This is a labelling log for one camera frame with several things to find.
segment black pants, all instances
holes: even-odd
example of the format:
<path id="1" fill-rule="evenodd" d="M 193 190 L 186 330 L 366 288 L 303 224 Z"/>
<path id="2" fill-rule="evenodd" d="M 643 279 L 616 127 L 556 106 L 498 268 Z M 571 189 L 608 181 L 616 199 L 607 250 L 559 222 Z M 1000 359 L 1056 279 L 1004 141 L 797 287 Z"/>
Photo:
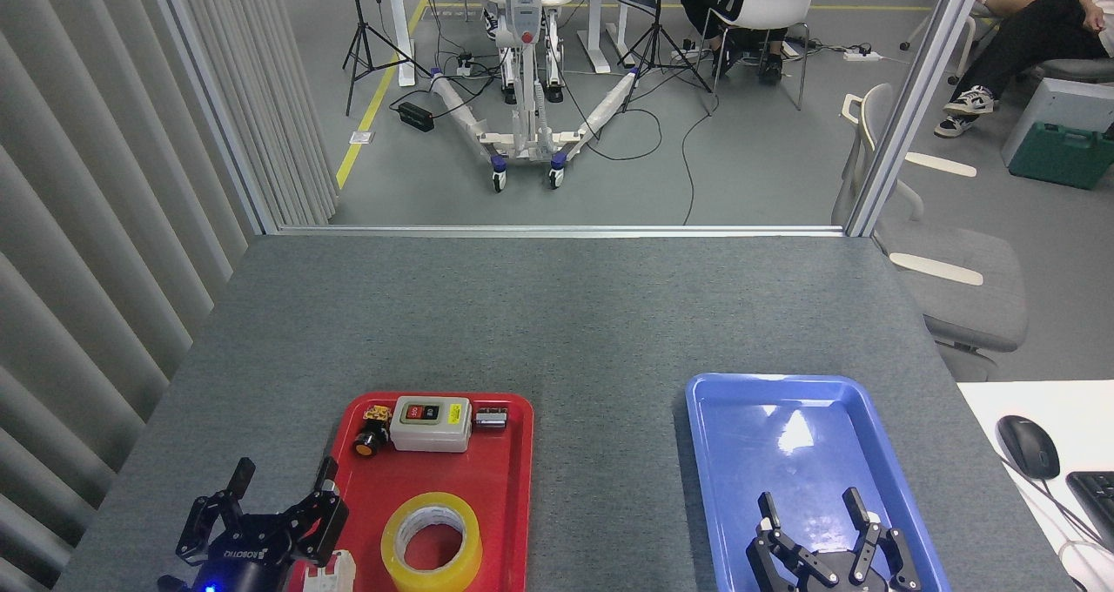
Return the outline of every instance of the black pants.
<path id="1" fill-rule="evenodd" d="M 1012 77 L 1039 61 L 1108 57 L 1097 33 L 1083 27 L 1083 17 L 1078 0 L 1034 0 L 1001 22 L 990 45 L 960 77 L 951 97 L 975 85 L 1001 97 Z"/>
<path id="2" fill-rule="evenodd" d="M 696 30 L 703 33 L 704 39 L 712 39 L 723 33 L 723 26 L 714 17 L 707 25 L 707 30 L 704 29 L 709 9 L 716 9 L 729 18 L 735 18 L 739 16 L 739 9 L 742 3 L 743 0 L 681 0 L 681 6 L 685 8 L 685 16 L 688 17 L 688 21 L 695 26 Z M 785 31 L 786 29 L 770 31 L 770 41 L 783 40 Z M 766 31 L 751 31 L 747 29 L 732 29 L 731 31 L 732 43 L 737 45 L 740 48 L 758 48 L 765 41 L 765 37 Z"/>

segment red tray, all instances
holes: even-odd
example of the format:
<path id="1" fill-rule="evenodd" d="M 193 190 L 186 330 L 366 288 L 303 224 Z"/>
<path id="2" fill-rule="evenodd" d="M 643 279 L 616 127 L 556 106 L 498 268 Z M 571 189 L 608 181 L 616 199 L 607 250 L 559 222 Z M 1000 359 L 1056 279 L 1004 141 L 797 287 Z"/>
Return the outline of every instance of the red tray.
<path id="1" fill-rule="evenodd" d="M 465 453 L 400 452 L 387 445 L 374 457 L 355 454 L 352 441 L 363 426 L 363 413 L 372 405 L 385 405 L 393 410 L 401 396 L 457 396 L 467 398 L 472 410 L 506 408 L 507 426 L 473 428 Z M 351 401 L 344 411 L 332 456 L 339 467 L 335 482 L 349 507 L 336 549 L 345 549 L 355 561 L 354 592 L 395 589 L 380 555 L 383 527 L 402 503 L 426 492 L 455 494 L 476 512 L 483 559 L 468 591 L 526 590 L 534 408 L 525 398 L 512 394 L 365 394 Z M 417 544 L 418 538 L 407 552 L 407 561 L 414 567 L 434 567 L 451 557 L 451 554 L 416 555 L 416 550 L 424 549 Z M 295 567 L 287 590 L 300 592 L 304 573 L 304 564 Z"/>

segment black power adapter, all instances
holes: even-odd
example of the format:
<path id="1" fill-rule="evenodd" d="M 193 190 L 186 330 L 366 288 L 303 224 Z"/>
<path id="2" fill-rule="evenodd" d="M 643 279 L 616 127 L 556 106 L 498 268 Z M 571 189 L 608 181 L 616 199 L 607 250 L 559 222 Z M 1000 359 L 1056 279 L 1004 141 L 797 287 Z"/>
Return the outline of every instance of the black power adapter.
<path id="1" fill-rule="evenodd" d="M 430 114 L 418 105 L 411 105 L 410 103 L 399 105 L 399 118 L 422 133 L 433 130 L 433 114 Z"/>

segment gray box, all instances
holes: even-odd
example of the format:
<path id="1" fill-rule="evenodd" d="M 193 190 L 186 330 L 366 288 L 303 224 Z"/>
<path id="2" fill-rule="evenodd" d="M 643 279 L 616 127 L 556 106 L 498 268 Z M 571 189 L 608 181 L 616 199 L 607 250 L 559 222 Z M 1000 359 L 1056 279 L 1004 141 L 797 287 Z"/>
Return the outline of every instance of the gray box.
<path id="1" fill-rule="evenodd" d="M 1008 166 L 1035 123 L 1066 125 L 1079 130 L 1106 130 L 1114 124 L 1114 87 L 1047 77 L 1037 86 L 1022 119 L 1001 147 Z"/>

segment robotiq logo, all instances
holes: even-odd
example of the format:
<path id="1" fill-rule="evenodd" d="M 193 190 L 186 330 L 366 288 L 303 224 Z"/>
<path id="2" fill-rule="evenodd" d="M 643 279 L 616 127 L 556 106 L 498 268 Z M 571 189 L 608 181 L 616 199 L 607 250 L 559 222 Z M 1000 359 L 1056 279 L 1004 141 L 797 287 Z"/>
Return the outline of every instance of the robotiq logo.
<path id="1" fill-rule="evenodd" d="M 260 551 L 226 551 L 224 552 L 225 557 L 232 557 L 234 560 L 263 560 L 267 556 L 267 550 L 263 549 Z"/>

